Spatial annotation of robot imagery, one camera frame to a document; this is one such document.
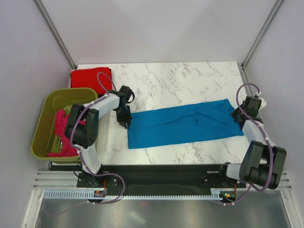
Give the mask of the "folded red t shirt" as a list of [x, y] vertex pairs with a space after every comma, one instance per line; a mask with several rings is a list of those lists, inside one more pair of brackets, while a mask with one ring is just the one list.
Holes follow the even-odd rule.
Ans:
[[109, 91], [113, 89], [112, 83], [104, 75], [107, 74], [112, 79], [111, 69], [108, 67], [95, 67], [90, 69], [77, 69], [71, 71], [71, 88], [91, 88], [96, 91], [98, 95], [104, 95], [106, 91], [100, 86], [97, 80], [97, 74], [102, 72], [99, 76], [100, 82]]

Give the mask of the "right aluminium frame post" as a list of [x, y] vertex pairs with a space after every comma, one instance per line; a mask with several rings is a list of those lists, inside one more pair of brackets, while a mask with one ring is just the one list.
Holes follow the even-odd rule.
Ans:
[[248, 53], [246, 54], [243, 62], [240, 64], [241, 69], [244, 71], [247, 65], [249, 64], [252, 56], [254, 55], [255, 51], [257, 50], [259, 44], [261, 43], [263, 37], [265, 36], [266, 32], [270, 28], [272, 22], [274, 21], [277, 13], [279, 12], [280, 8], [284, 4], [285, 0], [276, 0], [273, 7], [271, 8], [265, 22], [263, 23], [261, 29], [259, 30], [253, 44], [251, 45]]

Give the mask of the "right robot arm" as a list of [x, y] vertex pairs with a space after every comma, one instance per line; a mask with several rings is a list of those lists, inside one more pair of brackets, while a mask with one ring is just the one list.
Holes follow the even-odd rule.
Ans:
[[276, 146], [271, 140], [265, 141], [267, 134], [263, 121], [257, 117], [262, 101], [258, 98], [247, 96], [240, 107], [247, 113], [244, 115], [237, 108], [231, 116], [240, 126], [246, 136], [249, 147], [241, 164], [226, 162], [221, 166], [218, 174], [218, 183], [223, 187], [230, 186], [235, 180], [248, 182], [264, 187], [268, 180], [270, 158], [273, 158], [269, 189], [276, 189], [279, 185], [286, 159], [286, 150]]

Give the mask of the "blue t shirt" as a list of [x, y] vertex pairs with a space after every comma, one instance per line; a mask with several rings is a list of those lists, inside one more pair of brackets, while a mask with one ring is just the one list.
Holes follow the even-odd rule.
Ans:
[[142, 149], [242, 136], [228, 99], [132, 114], [128, 148]]

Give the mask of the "left aluminium frame post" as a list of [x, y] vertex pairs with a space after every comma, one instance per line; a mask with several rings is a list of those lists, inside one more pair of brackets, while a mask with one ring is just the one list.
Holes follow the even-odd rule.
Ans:
[[52, 21], [43, 2], [41, 0], [33, 0], [33, 3], [35, 4], [36, 8], [38, 9], [40, 15], [42, 16], [46, 26], [48, 27], [50, 33], [52, 34], [55, 42], [57, 43], [59, 49], [61, 50], [62, 54], [64, 55], [69, 66], [71, 67], [71, 69], [76, 69], [77, 66], [76, 66], [74, 60], [72, 59], [68, 49], [66, 48], [66, 45], [64, 44], [54, 22]]

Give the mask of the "aluminium frame post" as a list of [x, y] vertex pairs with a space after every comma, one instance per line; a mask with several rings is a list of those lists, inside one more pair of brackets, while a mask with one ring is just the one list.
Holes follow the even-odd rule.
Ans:
[[76, 66], [74, 60], [72, 59], [68, 49], [66, 48], [66, 45], [64, 44], [54, 22], [52, 21], [43, 2], [41, 0], [33, 0], [33, 3], [35, 4], [36, 8], [38, 9], [40, 15], [42, 16], [46, 26], [48, 27], [50, 33], [52, 34], [55, 42], [57, 43], [59, 49], [61, 50], [62, 54], [64, 55], [69, 66], [71, 67], [71, 69], [76, 69], [77, 66]]
[[272, 22], [274, 21], [277, 13], [279, 12], [280, 8], [284, 4], [285, 0], [276, 0], [273, 7], [271, 8], [265, 22], [263, 23], [261, 29], [259, 30], [253, 44], [251, 45], [248, 53], [246, 54], [243, 62], [240, 64], [241, 69], [244, 71], [247, 65], [249, 64], [252, 56], [254, 55], [255, 51], [257, 50], [259, 44], [261, 43], [263, 37], [265, 36], [266, 32], [270, 28]]

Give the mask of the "olive green plastic bin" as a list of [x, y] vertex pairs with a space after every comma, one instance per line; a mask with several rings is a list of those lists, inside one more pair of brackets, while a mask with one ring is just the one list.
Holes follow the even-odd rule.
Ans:
[[59, 153], [62, 149], [61, 138], [55, 134], [55, 119], [62, 109], [68, 114], [73, 104], [86, 104], [98, 98], [91, 88], [66, 88], [50, 93], [43, 104], [36, 126], [31, 151], [35, 158], [59, 164], [80, 163], [76, 156], [49, 157], [50, 152]]

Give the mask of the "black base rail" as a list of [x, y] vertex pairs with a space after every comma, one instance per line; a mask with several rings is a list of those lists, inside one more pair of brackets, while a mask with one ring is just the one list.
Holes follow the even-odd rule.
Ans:
[[243, 183], [222, 175], [219, 164], [209, 165], [104, 165], [93, 176], [76, 165], [51, 166], [51, 171], [73, 171], [79, 188], [104, 188], [128, 193], [205, 193], [207, 189], [244, 189]]

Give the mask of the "pink t shirt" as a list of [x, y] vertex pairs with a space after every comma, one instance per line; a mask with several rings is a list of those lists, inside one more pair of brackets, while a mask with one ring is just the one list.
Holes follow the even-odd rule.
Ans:
[[69, 114], [66, 114], [63, 109], [57, 111], [54, 132], [60, 138], [63, 146], [59, 152], [49, 152], [48, 157], [74, 157], [78, 155], [77, 150], [70, 145], [70, 140], [65, 136], [68, 118]]

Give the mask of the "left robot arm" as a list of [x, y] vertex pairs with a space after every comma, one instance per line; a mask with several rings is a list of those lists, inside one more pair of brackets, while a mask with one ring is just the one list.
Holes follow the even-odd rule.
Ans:
[[104, 182], [104, 175], [99, 172], [102, 165], [95, 148], [99, 119], [108, 112], [115, 111], [117, 122], [128, 129], [132, 121], [128, 104], [134, 98], [135, 95], [131, 88], [123, 85], [119, 91], [111, 90], [90, 103], [72, 105], [65, 136], [69, 140], [70, 146], [79, 154], [84, 172], [89, 173], [87, 180], [94, 187], [99, 187]]

